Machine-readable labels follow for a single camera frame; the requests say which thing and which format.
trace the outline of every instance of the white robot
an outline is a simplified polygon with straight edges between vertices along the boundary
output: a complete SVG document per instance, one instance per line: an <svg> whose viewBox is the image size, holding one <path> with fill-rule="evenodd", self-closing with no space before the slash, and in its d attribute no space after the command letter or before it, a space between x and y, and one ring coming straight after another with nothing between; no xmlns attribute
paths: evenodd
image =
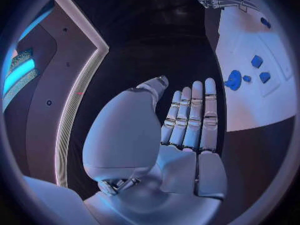
<svg viewBox="0 0 300 225"><path fill-rule="evenodd" d="M168 85L161 76L123 91L90 128L83 165L100 192L84 203L100 224L207 224L226 196L215 81L205 99L200 81L176 91L161 128L155 109Z"/></svg>

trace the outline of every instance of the blue light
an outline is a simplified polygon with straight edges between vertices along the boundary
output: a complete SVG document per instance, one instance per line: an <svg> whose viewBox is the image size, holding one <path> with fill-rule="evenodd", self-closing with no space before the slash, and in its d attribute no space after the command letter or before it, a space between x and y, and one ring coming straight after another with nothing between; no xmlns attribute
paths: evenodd
<svg viewBox="0 0 300 225"><path fill-rule="evenodd" d="M32 29L34 29L35 26L38 25L45 17L47 17L51 13L51 11L52 10L45 12L44 14L39 16L36 20L34 20L22 33L19 41L22 40Z"/></svg>
<svg viewBox="0 0 300 225"><path fill-rule="evenodd" d="M35 62L30 59L24 62L22 65L17 67L11 74L5 79L3 93L6 94L7 91L25 74L30 72L35 68Z"/></svg>

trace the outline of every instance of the white panel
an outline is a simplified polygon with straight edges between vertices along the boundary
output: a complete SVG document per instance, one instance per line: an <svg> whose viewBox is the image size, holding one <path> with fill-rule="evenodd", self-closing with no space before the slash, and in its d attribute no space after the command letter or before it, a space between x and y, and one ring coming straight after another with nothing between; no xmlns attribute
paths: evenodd
<svg viewBox="0 0 300 225"><path fill-rule="evenodd" d="M216 54L223 80L232 70L251 76L237 91L225 87L227 131L245 130L273 124L296 114L296 87L289 57L273 28L261 23L260 12L245 13L236 7L221 11ZM251 64L254 55L263 59L260 68ZM269 72L263 84L259 74Z"/></svg>

